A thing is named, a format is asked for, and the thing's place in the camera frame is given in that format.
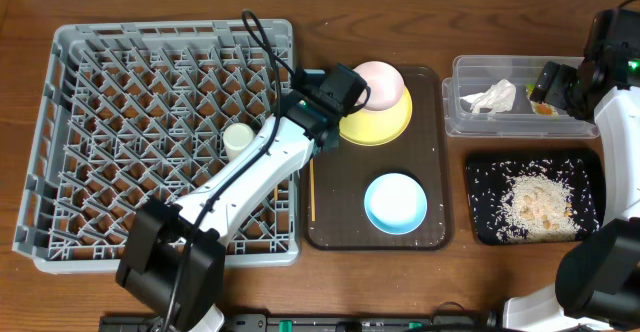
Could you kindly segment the green yellow snack wrapper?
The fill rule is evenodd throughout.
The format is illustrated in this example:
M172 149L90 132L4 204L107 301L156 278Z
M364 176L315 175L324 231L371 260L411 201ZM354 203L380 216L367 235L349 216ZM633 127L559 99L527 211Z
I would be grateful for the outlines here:
M542 115L542 116L558 116L559 113L557 112L556 108L548 105L546 103L538 103L535 101L532 101L530 99L530 97L533 94L533 90L534 90L534 85L533 84L527 84L526 85L526 94L527 94L527 98L531 104L531 108L533 110L533 112L536 115Z

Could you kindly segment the pink bowl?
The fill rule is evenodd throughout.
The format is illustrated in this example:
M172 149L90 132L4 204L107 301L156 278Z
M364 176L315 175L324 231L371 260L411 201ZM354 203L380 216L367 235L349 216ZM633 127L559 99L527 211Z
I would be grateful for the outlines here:
M371 90L368 101L364 90L357 105L364 103L364 108L371 111L383 111L396 105L404 93L404 80L400 72L392 65L381 61L369 61L358 65L355 69Z

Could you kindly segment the yellow plate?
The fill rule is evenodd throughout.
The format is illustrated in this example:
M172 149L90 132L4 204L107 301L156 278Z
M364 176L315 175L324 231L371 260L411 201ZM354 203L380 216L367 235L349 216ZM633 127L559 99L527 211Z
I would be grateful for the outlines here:
M400 100L383 111L361 109L343 118L340 136L357 145L379 146L399 137L408 127L413 111L410 92L404 87Z

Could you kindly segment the white tissue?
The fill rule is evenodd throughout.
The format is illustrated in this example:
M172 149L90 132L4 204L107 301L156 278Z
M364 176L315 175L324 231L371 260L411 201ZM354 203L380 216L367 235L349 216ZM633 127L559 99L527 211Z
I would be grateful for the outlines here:
M516 92L514 84L502 79L485 92L463 96L461 100L470 104L472 114L496 114L512 110Z

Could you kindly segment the cream white cup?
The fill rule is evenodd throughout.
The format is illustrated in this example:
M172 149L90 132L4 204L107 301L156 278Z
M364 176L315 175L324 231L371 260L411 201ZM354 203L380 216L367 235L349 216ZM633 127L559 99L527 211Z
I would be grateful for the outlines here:
M244 123L233 123L225 129L222 141L229 160L236 158L255 138L254 130Z

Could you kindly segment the light blue bowl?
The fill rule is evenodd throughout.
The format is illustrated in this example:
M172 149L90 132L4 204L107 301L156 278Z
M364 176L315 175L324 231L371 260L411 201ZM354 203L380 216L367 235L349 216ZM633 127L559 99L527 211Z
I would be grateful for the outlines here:
M402 173L375 178L365 191L363 204L370 223L389 235L413 232L428 211L427 195L421 185Z

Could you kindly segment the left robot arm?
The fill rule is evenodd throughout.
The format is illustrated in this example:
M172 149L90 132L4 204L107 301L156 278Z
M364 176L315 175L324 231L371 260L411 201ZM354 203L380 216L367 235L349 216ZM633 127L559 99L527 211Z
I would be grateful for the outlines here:
M161 330L217 331L227 248L243 222L285 178L326 145L361 108L366 81L339 64L327 74L299 70L293 88L242 152L194 191L138 209L117 283L161 318Z

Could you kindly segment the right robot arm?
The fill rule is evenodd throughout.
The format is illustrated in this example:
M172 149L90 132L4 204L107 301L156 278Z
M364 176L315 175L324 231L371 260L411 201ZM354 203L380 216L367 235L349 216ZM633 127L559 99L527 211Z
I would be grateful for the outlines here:
M602 227L570 250L554 284L506 301L510 331L628 331L639 326L639 14L598 12L576 67L547 63L531 100L595 124L603 144Z

